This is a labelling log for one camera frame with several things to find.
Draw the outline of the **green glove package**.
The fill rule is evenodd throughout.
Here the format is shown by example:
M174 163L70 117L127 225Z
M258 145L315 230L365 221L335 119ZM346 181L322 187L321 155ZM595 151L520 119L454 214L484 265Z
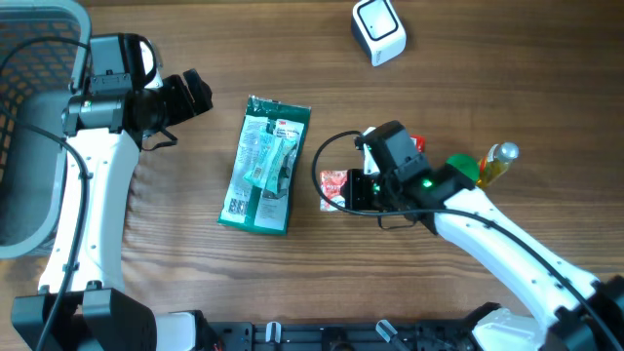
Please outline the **green glove package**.
M285 236L288 230L293 178L311 117L309 106L290 105L251 96L239 133L232 176L217 222L241 230ZM292 138L296 146L284 162L277 194L252 186L243 175L255 163L259 134Z

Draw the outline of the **red sachet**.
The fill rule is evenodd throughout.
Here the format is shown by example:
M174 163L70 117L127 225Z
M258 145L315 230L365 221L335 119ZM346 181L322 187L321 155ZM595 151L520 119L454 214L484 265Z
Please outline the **red sachet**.
M411 140L414 143L416 150L420 153L425 152L426 138L424 136L411 135Z

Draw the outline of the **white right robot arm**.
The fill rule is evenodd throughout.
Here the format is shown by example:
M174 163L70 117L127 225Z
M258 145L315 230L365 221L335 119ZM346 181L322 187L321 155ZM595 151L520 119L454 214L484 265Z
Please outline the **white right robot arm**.
M478 187L472 157L454 154L434 169L398 121L353 135L366 164L347 183L346 208L422 223L477 259L529 311L479 313L468 333L480 349L622 349L622 277L602 282L531 237Z

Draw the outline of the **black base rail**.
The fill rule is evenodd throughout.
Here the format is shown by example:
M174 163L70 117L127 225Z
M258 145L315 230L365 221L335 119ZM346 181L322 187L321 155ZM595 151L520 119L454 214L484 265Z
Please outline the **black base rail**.
M377 351L458 350L481 347L460 320L394 323L384 331L379 322L366 324L254 325L206 322L198 332L203 350L223 351Z

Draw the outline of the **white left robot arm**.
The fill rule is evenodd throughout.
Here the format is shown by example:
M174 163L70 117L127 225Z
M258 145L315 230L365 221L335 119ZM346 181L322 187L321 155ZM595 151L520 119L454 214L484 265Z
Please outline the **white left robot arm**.
M125 211L143 141L209 111L195 70L162 78L150 42L133 33L84 44L92 71L63 110L67 154L53 251L38 292L18 297L12 324L35 350L208 350L218 338L200 311L155 314L127 296L121 269Z

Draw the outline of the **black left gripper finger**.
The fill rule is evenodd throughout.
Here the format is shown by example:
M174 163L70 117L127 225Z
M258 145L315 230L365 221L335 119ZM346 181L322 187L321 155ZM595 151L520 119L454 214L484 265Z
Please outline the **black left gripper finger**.
M183 72L187 89L193 99L193 110L196 115L211 110L213 105L213 92L210 86L202 80L199 73L195 69L189 69Z
M167 110L167 125L177 125L196 116L192 95L179 75L163 81L160 96Z

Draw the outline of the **orange tissue pack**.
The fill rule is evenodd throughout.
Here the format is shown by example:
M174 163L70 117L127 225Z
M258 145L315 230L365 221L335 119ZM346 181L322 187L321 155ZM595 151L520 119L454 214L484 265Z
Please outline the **orange tissue pack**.
M340 207L345 206L345 199L340 191L346 183L346 171L321 171L320 172L321 189L326 197L338 204Z

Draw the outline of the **grey plastic basket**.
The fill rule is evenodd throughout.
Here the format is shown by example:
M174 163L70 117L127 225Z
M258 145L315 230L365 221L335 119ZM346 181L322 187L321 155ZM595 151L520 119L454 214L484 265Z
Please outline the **grey plastic basket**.
M76 1L1 4L1 256L46 255L65 178L61 112L84 88L92 33Z

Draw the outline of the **white barcode scanner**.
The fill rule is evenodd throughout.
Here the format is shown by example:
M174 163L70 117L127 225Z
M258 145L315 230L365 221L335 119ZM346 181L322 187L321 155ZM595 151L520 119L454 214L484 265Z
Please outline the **white barcode scanner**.
M351 31L372 66L400 55L407 33L390 0L362 0L354 5Z

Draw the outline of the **yellow oil bottle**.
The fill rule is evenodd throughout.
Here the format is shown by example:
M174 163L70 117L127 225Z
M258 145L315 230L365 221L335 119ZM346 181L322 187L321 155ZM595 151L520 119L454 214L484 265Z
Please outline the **yellow oil bottle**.
M485 189L505 174L519 158L520 148L511 141L495 144L479 162L477 186Z

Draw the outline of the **green lid jar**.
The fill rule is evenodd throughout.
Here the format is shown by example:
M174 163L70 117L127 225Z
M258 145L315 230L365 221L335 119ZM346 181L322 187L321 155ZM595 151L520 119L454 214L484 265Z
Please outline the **green lid jar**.
M453 166L465 176L476 182L480 177L480 169L478 162L471 156L466 154L454 154L446 160L448 165Z

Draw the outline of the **light green sachet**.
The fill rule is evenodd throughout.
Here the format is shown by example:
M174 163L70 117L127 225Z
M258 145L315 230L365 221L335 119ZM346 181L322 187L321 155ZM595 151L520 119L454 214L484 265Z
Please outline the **light green sachet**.
M281 170L295 146L295 139L274 136L262 131L259 134L259 152L256 161L243 175L243 179L252 186L277 194L280 191Z

